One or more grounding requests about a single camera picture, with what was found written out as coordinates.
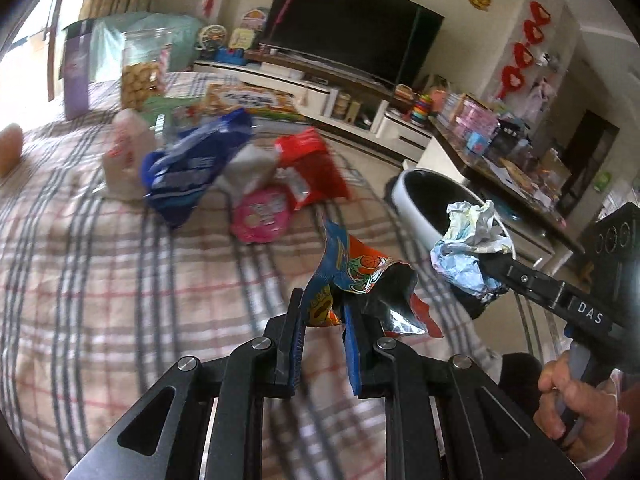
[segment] screw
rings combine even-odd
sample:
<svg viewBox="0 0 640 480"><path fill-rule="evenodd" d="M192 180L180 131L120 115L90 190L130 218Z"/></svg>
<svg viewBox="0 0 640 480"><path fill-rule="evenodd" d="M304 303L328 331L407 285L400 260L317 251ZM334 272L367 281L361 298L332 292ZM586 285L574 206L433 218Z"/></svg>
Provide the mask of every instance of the screw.
<svg viewBox="0 0 640 480"><path fill-rule="evenodd" d="M181 357L178 361L178 369L183 372L190 372L198 364L198 360L195 357L189 355Z"/></svg>
<svg viewBox="0 0 640 480"><path fill-rule="evenodd" d="M460 370L466 370L471 366L471 359L466 355L454 355L453 365Z"/></svg>
<svg viewBox="0 0 640 480"><path fill-rule="evenodd" d="M376 341L376 344L381 350L391 350L392 348L395 348L398 343L396 343L396 340L392 337L381 337Z"/></svg>
<svg viewBox="0 0 640 480"><path fill-rule="evenodd" d="M251 341L251 346L254 350L266 350L271 346L271 339L265 336L256 337Z"/></svg>

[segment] plastic jar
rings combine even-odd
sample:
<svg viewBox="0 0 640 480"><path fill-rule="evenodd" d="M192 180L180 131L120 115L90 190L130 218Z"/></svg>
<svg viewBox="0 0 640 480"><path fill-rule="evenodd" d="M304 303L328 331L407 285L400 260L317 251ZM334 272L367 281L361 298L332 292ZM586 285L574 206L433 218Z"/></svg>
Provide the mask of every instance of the plastic jar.
<svg viewBox="0 0 640 480"><path fill-rule="evenodd" d="M124 32L120 105L141 110L146 99L164 95L171 29L153 28Z"/></svg>

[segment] pink round container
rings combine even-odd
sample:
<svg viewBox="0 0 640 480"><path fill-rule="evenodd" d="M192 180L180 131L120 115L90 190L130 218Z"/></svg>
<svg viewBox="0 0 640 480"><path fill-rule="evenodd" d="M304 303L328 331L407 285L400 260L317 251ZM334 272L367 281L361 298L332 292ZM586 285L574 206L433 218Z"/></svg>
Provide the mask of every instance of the pink round container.
<svg viewBox="0 0 640 480"><path fill-rule="evenodd" d="M245 244L266 244L284 234L290 219L287 188L269 186L242 199L234 209L230 229Z"/></svg>

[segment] small fan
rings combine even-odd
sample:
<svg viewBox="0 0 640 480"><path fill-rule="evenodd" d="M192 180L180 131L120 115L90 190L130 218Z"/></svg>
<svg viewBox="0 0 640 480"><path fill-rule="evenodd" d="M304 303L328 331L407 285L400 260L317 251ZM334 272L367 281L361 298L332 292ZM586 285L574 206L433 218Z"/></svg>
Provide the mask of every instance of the small fan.
<svg viewBox="0 0 640 480"><path fill-rule="evenodd" d="M211 61L217 50L225 44L226 28L222 25L206 25L198 31L196 50L200 51L200 58Z"/></svg>

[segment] flat screen tv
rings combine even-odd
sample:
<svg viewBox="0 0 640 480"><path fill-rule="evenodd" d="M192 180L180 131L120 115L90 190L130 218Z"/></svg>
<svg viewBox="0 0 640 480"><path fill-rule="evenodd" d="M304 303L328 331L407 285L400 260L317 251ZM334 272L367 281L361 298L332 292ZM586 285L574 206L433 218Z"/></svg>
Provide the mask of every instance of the flat screen tv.
<svg viewBox="0 0 640 480"><path fill-rule="evenodd" d="M409 0L273 0L262 42L410 86L442 19Z"/></svg>

